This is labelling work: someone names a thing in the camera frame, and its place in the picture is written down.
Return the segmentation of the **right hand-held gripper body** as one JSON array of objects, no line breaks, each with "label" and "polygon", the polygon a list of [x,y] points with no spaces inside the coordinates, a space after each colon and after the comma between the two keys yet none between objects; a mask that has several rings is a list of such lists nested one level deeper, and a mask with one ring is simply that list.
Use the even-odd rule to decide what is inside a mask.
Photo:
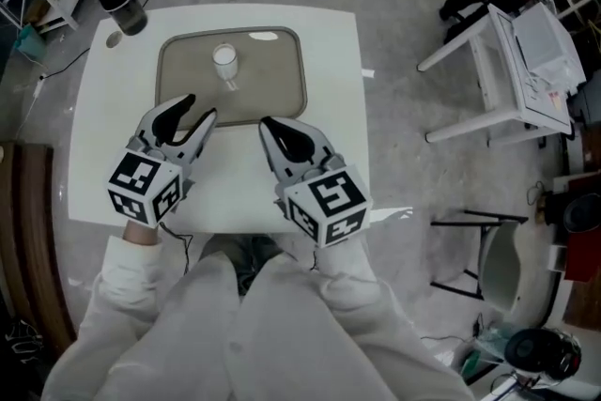
[{"label": "right hand-held gripper body", "polygon": [[350,239],[370,226],[370,193],[354,165],[329,155],[295,180],[276,185],[285,217],[317,248]]}]

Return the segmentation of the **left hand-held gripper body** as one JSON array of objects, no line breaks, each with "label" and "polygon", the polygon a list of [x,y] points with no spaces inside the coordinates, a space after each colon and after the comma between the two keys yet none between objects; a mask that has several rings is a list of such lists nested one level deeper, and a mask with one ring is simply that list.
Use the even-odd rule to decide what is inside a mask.
[{"label": "left hand-held gripper body", "polygon": [[175,146],[140,130],[120,151],[106,189],[115,212],[148,228],[177,209],[193,186],[197,140]]}]

